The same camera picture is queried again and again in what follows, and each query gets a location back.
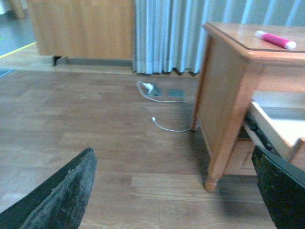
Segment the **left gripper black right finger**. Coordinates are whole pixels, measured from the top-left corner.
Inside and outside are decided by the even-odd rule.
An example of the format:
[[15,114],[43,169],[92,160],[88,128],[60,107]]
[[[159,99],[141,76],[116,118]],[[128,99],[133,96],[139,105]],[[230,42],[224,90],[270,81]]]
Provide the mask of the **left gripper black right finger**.
[[305,172],[256,145],[252,162],[258,188],[278,229],[305,227]]

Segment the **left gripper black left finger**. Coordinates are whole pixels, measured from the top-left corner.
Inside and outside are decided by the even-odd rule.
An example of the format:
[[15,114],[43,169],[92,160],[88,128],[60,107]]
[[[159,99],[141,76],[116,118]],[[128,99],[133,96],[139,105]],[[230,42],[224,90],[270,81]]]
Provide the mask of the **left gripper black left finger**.
[[97,157],[86,148],[0,214],[2,229],[77,229],[95,179]]

